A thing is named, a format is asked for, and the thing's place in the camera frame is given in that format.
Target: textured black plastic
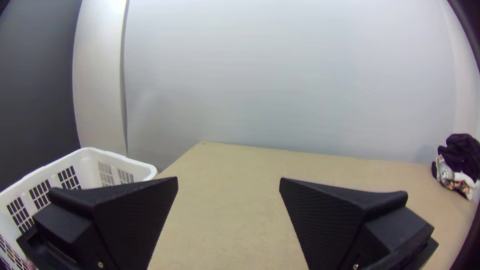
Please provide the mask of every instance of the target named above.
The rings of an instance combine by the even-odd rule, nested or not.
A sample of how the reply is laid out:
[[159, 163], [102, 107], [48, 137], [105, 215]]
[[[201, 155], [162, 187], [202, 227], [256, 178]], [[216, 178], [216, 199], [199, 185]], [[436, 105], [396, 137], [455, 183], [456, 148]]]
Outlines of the textured black plastic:
[[338, 269], [362, 223], [404, 207], [404, 191], [366, 192], [282, 178], [280, 194], [311, 270]]
[[176, 177], [85, 190], [52, 188], [50, 199], [92, 219], [119, 269], [147, 269], [178, 191]]
[[51, 204], [17, 239], [40, 270], [147, 269], [178, 191], [176, 177], [124, 185], [52, 188]]

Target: black cloth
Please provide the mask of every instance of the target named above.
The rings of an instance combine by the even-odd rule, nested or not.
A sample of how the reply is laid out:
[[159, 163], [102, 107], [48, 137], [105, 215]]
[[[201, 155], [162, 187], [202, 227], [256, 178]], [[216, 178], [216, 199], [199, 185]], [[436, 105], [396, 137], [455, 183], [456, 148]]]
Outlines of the black cloth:
[[438, 154], [454, 172], [463, 172], [473, 181], [480, 178], [480, 143], [469, 134], [452, 134]]

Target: table surface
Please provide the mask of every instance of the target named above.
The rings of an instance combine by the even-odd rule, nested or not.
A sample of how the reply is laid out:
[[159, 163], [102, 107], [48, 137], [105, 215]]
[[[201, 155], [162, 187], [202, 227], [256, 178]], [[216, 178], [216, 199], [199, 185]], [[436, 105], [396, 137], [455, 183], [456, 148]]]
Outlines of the table surface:
[[159, 176], [177, 176], [178, 194], [149, 270], [307, 270], [279, 193], [281, 177], [407, 191], [407, 207], [435, 227], [439, 243], [426, 270], [450, 268], [477, 208], [441, 187], [426, 164], [213, 142], [200, 142]]

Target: white laundry basket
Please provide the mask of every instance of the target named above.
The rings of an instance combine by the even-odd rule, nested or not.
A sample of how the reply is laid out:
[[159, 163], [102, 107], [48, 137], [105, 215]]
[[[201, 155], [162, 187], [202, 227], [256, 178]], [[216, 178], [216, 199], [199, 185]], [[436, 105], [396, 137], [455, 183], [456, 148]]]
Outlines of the white laundry basket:
[[27, 174], [0, 193], [0, 259], [10, 270], [29, 270], [17, 238], [50, 203], [50, 187], [91, 189], [151, 180], [157, 169], [113, 152], [82, 148]]

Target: crumpled fabric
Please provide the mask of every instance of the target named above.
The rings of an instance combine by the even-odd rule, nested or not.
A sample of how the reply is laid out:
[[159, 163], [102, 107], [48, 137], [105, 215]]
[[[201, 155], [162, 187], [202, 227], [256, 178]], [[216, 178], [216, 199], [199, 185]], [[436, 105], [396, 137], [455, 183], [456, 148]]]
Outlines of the crumpled fabric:
[[457, 191], [463, 195], [467, 200], [471, 200], [473, 196], [473, 189], [478, 188], [478, 183], [470, 178], [466, 173], [455, 172], [446, 163], [444, 157], [440, 154], [432, 163], [432, 174], [435, 173], [437, 181], [446, 189]]
[[439, 146], [446, 164], [456, 173], [464, 173], [473, 181], [480, 179], [480, 143], [470, 134], [452, 134], [446, 139], [446, 147]]

